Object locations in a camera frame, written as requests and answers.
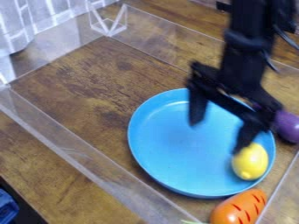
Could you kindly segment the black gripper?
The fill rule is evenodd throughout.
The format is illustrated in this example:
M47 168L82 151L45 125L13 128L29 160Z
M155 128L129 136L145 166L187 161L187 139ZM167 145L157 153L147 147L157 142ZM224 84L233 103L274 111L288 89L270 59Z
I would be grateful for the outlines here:
M269 131L277 112L284 108L278 99L262 87L266 68L277 69L270 61L270 53L270 45L226 45L220 68L200 61L192 63L187 79L190 125L196 126L204 120L209 102L238 116L244 124L238 131L234 154L249 147L261 131Z

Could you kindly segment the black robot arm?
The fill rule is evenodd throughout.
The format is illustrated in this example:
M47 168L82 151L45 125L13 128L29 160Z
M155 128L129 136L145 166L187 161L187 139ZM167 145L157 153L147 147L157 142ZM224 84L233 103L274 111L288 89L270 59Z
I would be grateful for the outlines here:
M284 109L264 89L262 78L266 69L276 67L270 60L276 38L299 50L288 36L296 32L296 0L232 0L229 13L221 67L192 63L189 119L192 126L205 119L210 102L238 116L244 126L233 152L240 153L260 132L272 129Z

